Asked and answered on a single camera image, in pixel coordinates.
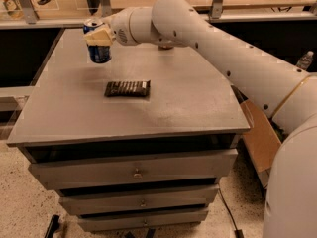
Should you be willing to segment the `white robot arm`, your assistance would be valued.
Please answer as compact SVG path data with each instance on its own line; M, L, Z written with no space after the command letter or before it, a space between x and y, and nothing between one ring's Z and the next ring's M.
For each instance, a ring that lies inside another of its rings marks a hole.
M210 25L185 0L102 19L87 44L191 47L287 135L274 157L263 238L317 238L317 77Z

